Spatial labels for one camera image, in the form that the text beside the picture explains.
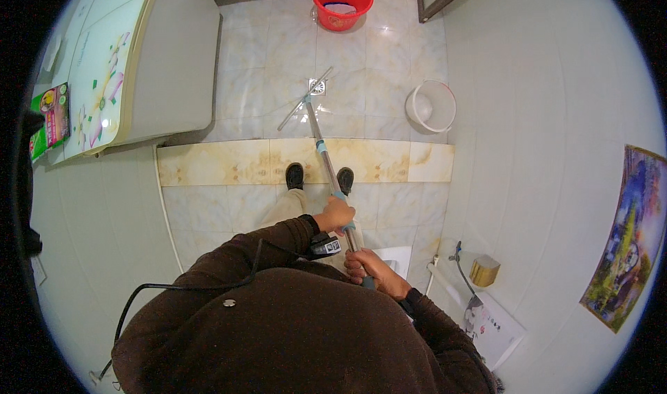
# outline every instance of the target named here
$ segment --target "brown sweater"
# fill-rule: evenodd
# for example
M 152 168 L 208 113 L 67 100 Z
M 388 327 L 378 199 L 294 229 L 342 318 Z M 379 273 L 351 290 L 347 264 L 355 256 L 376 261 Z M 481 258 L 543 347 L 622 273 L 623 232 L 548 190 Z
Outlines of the brown sweater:
M 174 284 L 239 282 L 260 238 L 304 253 L 313 234 L 291 219 L 236 235 Z M 227 299 L 236 304 L 224 306 Z M 426 296 L 414 319 L 331 266 L 266 246 L 243 287 L 165 290 L 148 302 L 113 347 L 113 370 L 127 394 L 496 390 L 470 338 Z

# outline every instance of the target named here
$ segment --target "drain cover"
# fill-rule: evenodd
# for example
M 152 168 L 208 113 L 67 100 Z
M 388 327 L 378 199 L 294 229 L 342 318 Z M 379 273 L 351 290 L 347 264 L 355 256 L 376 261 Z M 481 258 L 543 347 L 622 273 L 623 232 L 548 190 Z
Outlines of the drain cover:
M 308 89 L 310 89 L 313 86 L 313 84 L 315 84 L 315 82 L 317 81 L 318 81 L 317 79 L 308 79 Z M 312 96 L 324 96 L 326 95 L 326 91 L 327 91 L 327 81 L 322 80 L 310 94 Z

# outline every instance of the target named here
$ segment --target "shoe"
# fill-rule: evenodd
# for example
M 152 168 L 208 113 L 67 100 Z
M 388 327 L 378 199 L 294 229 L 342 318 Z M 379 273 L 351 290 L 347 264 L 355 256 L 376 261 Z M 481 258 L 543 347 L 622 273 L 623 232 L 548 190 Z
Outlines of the shoe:
M 338 179 L 340 190 L 343 192 L 343 194 L 349 196 L 349 192 L 352 191 L 352 183 L 354 182 L 354 172 L 352 169 L 344 166 L 338 170 L 336 178 Z
M 299 163 L 292 163 L 285 170 L 285 182 L 288 183 L 288 190 L 304 189 L 304 167 Z

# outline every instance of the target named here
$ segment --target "white plastic bucket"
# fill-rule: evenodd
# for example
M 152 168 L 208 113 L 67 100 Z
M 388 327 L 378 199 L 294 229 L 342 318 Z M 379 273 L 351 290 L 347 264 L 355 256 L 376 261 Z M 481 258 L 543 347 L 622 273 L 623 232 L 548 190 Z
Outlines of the white plastic bucket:
M 430 132 L 446 132 L 456 116 L 456 99 L 445 83 L 426 80 L 407 96 L 405 111 Z

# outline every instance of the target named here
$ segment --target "beige tile strip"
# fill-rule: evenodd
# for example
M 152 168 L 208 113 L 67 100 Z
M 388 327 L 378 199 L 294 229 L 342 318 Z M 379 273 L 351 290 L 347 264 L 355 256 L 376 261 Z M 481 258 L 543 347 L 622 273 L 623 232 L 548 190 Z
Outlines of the beige tile strip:
M 355 182 L 451 181 L 454 145 L 403 140 L 326 139 L 336 169 Z M 163 186 L 284 184 L 290 163 L 304 165 L 306 183 L 327 182 L 315 140 L 257 139 L 157 149 Z

